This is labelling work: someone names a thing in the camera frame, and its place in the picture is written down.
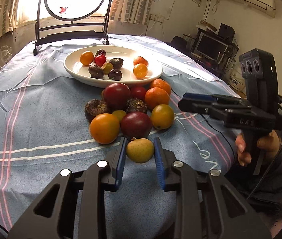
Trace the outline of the person's right hand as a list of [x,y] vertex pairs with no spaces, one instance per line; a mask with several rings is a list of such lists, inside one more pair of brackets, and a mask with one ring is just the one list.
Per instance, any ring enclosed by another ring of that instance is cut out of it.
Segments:
[[[237,146],[238,162],[241,166],[245,167],[252,161],[251,154],[246,150],[246,142],[242,134],[236,137],[235,144]],[[280,140],[276,131],[272,130],[268,136],[259,138],[256,146],[265,152],[264,162],[272,161],[280,148]]]

